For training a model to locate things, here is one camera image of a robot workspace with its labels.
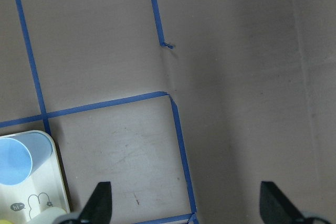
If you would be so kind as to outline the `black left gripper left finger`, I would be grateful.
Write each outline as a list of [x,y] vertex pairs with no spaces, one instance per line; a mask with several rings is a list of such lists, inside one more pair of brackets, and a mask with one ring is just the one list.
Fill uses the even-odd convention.
[[78,216],[79,223],[110,223],[112,192],[110,182],[99,182]]

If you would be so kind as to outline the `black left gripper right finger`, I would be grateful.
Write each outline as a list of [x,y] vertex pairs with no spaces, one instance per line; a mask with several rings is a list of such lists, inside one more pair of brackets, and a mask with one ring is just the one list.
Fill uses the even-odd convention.
[[305,223],[302,213],[274,182],[260,184],[259,213],[263,223]]

